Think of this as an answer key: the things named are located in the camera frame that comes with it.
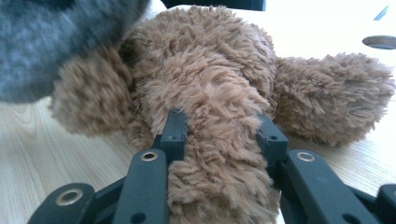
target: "wooden table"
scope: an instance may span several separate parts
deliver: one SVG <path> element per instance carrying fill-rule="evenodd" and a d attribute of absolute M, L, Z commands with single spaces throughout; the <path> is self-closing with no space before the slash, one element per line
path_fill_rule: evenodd
<path fill-rule="evenodd" d="M 323 57 L 338 52 L 363 52 L 396 67 L 396 51 L 361 43 L 368 35 L 394 35 L 395 26 L 354 18 L 271 15 L 235 11 L 264 27 L 274 38 L 278 56 Z M 121 134 L 104 138 L 72 135 L 51 118 L 49 99 L 33 105 L 0 104 L 0 223 L 26 223 L 52 191 L 72 182 L 99 190 L 126 175 L 135 153 Z M 321 154 L 350 186 L 372 195 L 396 183 L 396 103 L 365 140 L 351 147 L 324 148 L 291 138 L 292 148 Z"/>

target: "gray fur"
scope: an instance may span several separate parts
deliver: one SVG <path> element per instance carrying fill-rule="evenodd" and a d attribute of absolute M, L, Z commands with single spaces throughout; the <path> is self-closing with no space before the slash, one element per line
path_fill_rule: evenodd
<path fill-rule="evenodd" d="M 30 103 L 53 91 L 62 63 L 120 40 L 148 0 L 76 0 L 63 10 L 0 0 L 0 101 Z"/>

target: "brown fur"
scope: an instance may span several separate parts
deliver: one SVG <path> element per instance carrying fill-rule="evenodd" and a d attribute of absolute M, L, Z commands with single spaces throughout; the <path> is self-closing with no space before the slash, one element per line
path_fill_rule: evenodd
<path fill-rule="evenodd" d="M 383 116 L 395 88 L 390 70 L 363 55 L 277 58 L 269 35 L 222 7 L 165 11 L 61 75 L 51 108 L 71 132 L 122 130 L 145 148 L 170 110 L 187 114 L 185 159 L 169 167 L 172 223 L 275 222 L 257 116 L 345 145 Z"/>

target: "teddy bear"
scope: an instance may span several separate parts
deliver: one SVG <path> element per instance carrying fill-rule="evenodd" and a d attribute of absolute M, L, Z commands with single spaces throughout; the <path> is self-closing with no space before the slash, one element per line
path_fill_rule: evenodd
<path fill-rule="evenodd" d="M 169 166 L 170 222 L 273 223 L 279 192 L 256 142 L 258 116 L 346 146 L 385 114 L 391 72 L 359 53 L 280 58 L 271 36 L 228 8 L 176 8 L 64 63 L 49 108 L 70 133 L 123 132 L 139 149 L 180 109 L 189 136 L 184 160 Z"/>

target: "teddy bear arm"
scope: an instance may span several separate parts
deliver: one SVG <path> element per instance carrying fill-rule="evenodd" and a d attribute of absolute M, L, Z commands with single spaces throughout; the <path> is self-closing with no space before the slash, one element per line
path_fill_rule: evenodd
<path fill-rule="evenodd" d="M 75 57 L 60 69 L 49 108 L 70 133 L 112 133 L 126 126 L 129 113 L 127 67 L 113 48 Z"/>
<path fill-rule="evenodd" d="M 385 114 L 391 71 L 362 54 L 277 60 L 275 122 L 331 147 L 361 140 Z"/>

